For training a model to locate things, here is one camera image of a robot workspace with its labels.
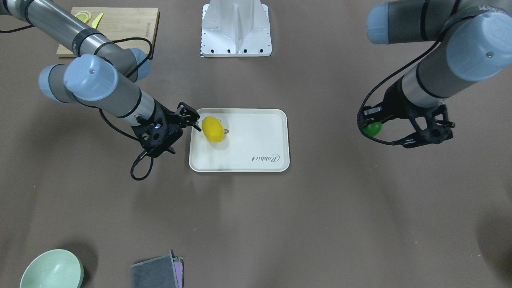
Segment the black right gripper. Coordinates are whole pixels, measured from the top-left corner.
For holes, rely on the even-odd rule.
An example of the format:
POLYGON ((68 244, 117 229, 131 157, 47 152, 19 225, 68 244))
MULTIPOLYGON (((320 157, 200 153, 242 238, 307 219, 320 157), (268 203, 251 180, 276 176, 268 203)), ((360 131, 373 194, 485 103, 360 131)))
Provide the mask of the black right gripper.
POLYGON ((148 117, 146 125, 148 126, 148 134, 172 134, 180 130, 178 124, 192 124, 192 127, 202 132, 200 126, 197 125, 200 119, 199 113, 184 102, 180 102, 176 111, 168 110, 155 100, 152 114, 148 117))

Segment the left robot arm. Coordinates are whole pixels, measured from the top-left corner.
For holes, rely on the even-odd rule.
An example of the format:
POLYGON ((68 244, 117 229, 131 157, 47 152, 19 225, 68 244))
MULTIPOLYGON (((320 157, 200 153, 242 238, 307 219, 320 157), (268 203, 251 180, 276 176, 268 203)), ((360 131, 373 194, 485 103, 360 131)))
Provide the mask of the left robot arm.
POLYGON ((395 0, 366 19, 373 44, 438 41, 400 77, 368 120, 406 120, 406 105, 429 109, 511 64, 510 0, 395 0))

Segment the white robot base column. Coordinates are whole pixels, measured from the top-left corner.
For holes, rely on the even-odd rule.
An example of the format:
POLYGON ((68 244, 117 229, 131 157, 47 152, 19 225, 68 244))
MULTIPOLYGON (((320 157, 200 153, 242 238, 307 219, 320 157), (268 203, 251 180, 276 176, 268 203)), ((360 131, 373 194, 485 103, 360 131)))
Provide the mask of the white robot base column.
POLYGON ((202 57, 272 54, 268 6, 259 0, 211 0, 202 7, 202 57))

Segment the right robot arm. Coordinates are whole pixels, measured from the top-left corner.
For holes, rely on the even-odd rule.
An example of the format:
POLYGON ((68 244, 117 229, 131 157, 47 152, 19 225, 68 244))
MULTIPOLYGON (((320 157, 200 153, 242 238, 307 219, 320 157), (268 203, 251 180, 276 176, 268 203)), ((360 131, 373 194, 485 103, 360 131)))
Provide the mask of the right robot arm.
POLYGON ((140 89, 136 82, 149 73, 148 55, 124 49, 52 0, 2 0, 1 15, 11 15, 69 49, 75 59, 40 74, 43 93, 62 103, 101 109, 127 122, 141 134, 181 134, 199 115, 184 103, 170 111, 140 89))

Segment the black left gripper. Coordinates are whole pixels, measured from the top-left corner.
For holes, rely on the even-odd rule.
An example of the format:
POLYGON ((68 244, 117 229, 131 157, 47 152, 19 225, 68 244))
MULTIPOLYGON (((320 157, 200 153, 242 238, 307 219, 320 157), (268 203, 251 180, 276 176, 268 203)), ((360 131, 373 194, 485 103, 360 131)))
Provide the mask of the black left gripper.
POLYGON ((410 120, 421 116, 422 108, 412 104, 402 89, 402 78, 392 84, 384 94, 382 104, 363 106, 362 126, 377 122, 389 122, 395 119, 410 120))

